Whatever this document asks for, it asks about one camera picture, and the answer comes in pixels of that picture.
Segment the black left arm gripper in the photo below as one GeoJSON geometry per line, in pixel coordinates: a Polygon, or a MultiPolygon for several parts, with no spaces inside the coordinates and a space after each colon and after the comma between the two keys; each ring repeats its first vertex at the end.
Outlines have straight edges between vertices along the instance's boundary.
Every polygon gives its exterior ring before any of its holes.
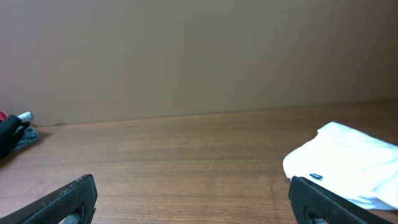
{"type": "MultiPolygon", "coordinates": [[[[30,126],[15,115],[1,121],[1,159],[9,155],[30,126]]],[[[98,197],[94,178],[86,174],[1,218],[1,224],[90,224],[98,197]]]]}

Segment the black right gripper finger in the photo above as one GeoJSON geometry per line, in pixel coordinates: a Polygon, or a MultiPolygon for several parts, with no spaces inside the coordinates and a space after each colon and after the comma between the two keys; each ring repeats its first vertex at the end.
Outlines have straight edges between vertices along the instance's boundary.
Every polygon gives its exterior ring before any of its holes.
{"type": "Polygon", "coordinates": [[[298,224],[392,224],[304,177],[291,178],[289,200],[298,224]]]}

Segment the white t-shirt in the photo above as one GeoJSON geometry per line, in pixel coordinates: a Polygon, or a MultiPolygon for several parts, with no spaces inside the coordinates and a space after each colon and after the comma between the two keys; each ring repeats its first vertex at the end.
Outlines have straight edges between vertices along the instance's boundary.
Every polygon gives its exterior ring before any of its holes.
{"type": "Polygon", "coordinates": [[[305,177],[364,209],[397,210],[397,146],[330,122],[283,160],[288,179],[305,177]]]}

